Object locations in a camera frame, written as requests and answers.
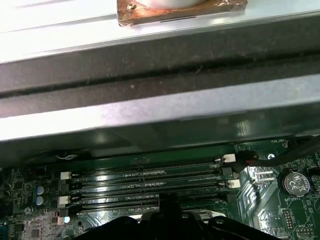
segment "copper heatsink base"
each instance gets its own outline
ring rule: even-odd
[[[247,0],[208,0],[196,6],[168,10],[147,7],[135,0],[117,0],[117,18],[120,26],[128,27],[199,15],[240,11],[246,6]]]

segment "screw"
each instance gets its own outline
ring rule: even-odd
[[[273,153],[269,153],[267,156],[266,156],[266,159],[270,160],[270,159],[273,159],[275,158],[276,156],[273,154]]]
[[[182,213],[181,217],[183,219],[188,219],[189,218],[189,214],[188,213]]]
[[[136,8],[137,8],[137,5],[134,4],[134,3],[130,3],[130,4],[128,5],[128,10],[134,10],[134,9],[136,9]]]
[[[215,220],[215,223],[217,223],[217,224],[224,224],[225,221],[224,221],[223,219],[218,218],[218,219]]]

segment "silver metal panel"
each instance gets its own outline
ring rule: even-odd
[[[116,0],[5,0],[0,63],[320,13],[319,0],[248,0],[245,12],[119,27]]]
[[[320,75],[308,75],[90,107],[21,115],[0,119],[0,140],[7,141],[169,121],[184,122],[229,115],[245,115],[253,111],[281,107],[287,109],[292,106],[320,103],[319,93]],[[247,133],[242,133],[241,131],[236,134],[244,138],[251,136],[248,129],[246,130]]]

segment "cable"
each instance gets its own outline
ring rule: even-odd
[[[320,150],[320,135],[298,145],[296,148],[286,151],[270,160],[259,159],[255,151],[241,151],[235,155],[236,162],[232,164],[232,170],[240,173],[246,167],[275,167],[304,158]]]

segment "green circuit board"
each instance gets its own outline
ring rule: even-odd
[[[204,221],[223,215],[280,239],[317,239],[320,176],[308,169],[320,167],[320,153],[240,174],[223,166],[222,156],[243,150],[267,161],[288,150],[288,139],[2,169],[0,240],[72,239],[120,216],[157,211],[159,193],[173,192]],[[308,194],[283,191],[287,171],[306,176]]]

